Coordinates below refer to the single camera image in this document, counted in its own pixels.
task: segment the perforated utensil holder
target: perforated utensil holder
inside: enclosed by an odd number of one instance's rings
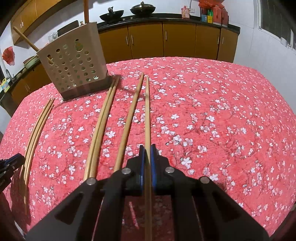
[[[63,34],[37,55],[64,100],[111,85],[96,22]]]

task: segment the tablecloth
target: tablecloth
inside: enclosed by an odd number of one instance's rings
[[[149,76],[151,139],[170,165],[208,176],[271,235],[295,202],[295,115],[258,71],[199,58],[146,58],[107,65],[121,75],[106,126],[97,179],[112,174],[139,76]],[[125,163],[144,144],[145,83]],[[82,183],[89,146],[106,91],[64,102],[53,84],[27,96],[5,132],[1,158],[25,149],[43,107],[55,99],[33,158],[25,216],[17,179],[4,191],[17,223],[28,231]],[[143,238],[143,200],[128,198],[123,240]],[[155,240],[173,240],[170,198],[153,200]]]

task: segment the metal rivet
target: metal rivet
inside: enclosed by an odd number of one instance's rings
[[[96,179],[91,177],[89,179],[86,180],[87,185],[93,185],[96,183]]]
[[[201,177],[200,182],[203,183],[203,184],[208,184],[210,182],[210,180],[207,177]]]
[[[121,172],[124,174],[124,175],[127,175],[127,174],[130,174],[131,173],[131,169],[129,169],[128,167],[125,167],[121,170]]]
[[[174,171],[175,171],[175,169],[173,167],[166,167],[165,168],[166,173],[173,173]]]

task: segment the red plastic bag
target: red plastic bag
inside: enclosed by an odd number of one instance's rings
[[[2,58],[9,65],[15,65],[15,53],[13,52],[12,46],[10,46],[4,50],[4,52],[2,54]]]

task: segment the black countertop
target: black countertop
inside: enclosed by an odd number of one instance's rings
[[[120,18],[120,20],[117,20],[117,21],[98,23],[97,27],[98,27],[98,31],[100,32],[100,31],[108,30],[110,28],[116,28],[126,24],[157,22],[157,21],[196,23],[200,25],[211,26],[214,28],[225,28],[240,34],[240,27],[232,24],[228,24],[228,27],[223,27],[216,24],[212,24],[212,23],[205,23],[200,21],[200,17],[198,16],[190,16],[190,19],[182,19],[182,15],[176,14],[176,13],[152,13],[149,17],[139,17],[136,15],[131,15],[131,16],[122,17]]]

